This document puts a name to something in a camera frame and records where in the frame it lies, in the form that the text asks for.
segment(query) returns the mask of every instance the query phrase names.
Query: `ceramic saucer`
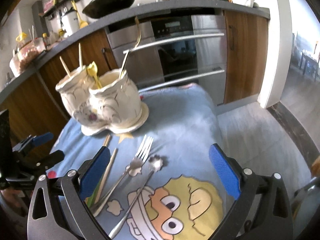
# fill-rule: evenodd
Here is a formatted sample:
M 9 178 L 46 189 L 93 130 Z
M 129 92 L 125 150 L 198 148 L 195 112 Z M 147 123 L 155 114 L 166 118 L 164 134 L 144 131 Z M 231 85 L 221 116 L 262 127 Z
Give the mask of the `ceramic saucer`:
M 110 127 L 109 125 L 106 125 L 106 126 L 98 128 L 98 129 L 97 128 L 93 129 L 93 128 L 89 128 L 89 127 L 86 127 L 86 126 L 82 125 L 81 126 L 81 131 L 86 136 L 95 135 L 95 134 L 98 134 L 98 133 L 100 133 L 100 132 L 102 132 L 104 130 L 110 130 L 111 132 L 116 133 L 116 134 L 132 132 L 132 131 L 137 130 L 138 128 L 140 128 L 145 123 L 145 121 L 147 120 L 147 118 L 149 116 L 149 108 L 146 105 L 146 103 L 141 102 L 141 108 L 142 108 L 141 117 L 131 127 L 128 127 L 128 128 L 115 128 L 115 127 Z

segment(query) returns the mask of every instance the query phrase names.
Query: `oven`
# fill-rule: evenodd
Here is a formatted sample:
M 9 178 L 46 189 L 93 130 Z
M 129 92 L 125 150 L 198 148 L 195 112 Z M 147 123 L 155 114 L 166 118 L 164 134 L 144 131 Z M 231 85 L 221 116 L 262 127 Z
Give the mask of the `oven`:
M 157 18 L 141 23 L 140 29 L 140 45 L 126 62 L 128 75 L 140 91 L 194 82 L 216 105 L 223 103 L 227 66 L 223 16 Z M 118 66 L 137 35 L 135 25 L 107 34 Z

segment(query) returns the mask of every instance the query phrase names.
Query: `wok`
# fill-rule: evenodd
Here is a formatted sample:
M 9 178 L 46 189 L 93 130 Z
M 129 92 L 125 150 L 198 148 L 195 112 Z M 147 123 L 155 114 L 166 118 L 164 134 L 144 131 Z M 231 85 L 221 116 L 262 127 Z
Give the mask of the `wok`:
M 90 18 L 98 19 L 128 8 L 133 2 L 134 0 L 92 0 L 82 12 Z

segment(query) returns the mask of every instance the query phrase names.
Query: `gray countertop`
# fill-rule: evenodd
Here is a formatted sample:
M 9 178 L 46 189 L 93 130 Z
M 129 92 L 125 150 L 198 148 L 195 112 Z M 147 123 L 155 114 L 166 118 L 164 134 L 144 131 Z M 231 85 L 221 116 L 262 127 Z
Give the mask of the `gray countertop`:
M 47 63 L 52 57 L 59 52 L 77 42 L 81 38 L 100 30 L 113 23 L 129 19 L 135 16 L 140 18 L 151 16 L 154 13 L 161 15 L 161 11 L 168 12 L 170 9 L 179 8 L 220 8 L 225 10 L 239 11 L 249 14 L 254 14 L 266 19 L 270 19 L 270 11 L 268 8 L 249 8 L 242 5 L 233 4 L 227 1 L 221 0 L 168 0 L 160 1 L 141 6 L 131 7 L 112 14 L 109 14 L 99 20 L 89 24 L 69 36 L 65 40 L 61 41 L 57 46 L 52 48 L 49 52 L 39 56 L 34 60 L 33 65 L 30 66 L 24 73 L 12 80 L 1 92 L 0 92 L 0 104 L 7 98 L 7 96 L 14 91 L 20 84 L 22 84 L 28 77 L 37 72 L 45 63 Z

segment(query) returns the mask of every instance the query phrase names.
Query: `white ceramic vase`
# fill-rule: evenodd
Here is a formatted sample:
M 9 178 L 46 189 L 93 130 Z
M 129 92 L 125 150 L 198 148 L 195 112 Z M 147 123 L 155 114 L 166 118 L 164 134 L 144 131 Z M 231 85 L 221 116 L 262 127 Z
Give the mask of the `white ceramic vase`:
M 79 67 L 65 76 L 56 85 L 62 102 L 70 114 L 81 125 L 97 129 L 107 124 L 98 118 L 97 110 L 90 105 L 89 87 L 94 84 L 94 79 L 88 75 L 85 67 Z
M 120 69 L 114 69 L 100 77 L 102 88 L 94 84 L 89 88 L 90 104 L 97 109 L 99 119 L 108 122 L 108 128 L 126 129 L 142 115 L 140 95 L 136 85 L 124 71 L 118 80 Z

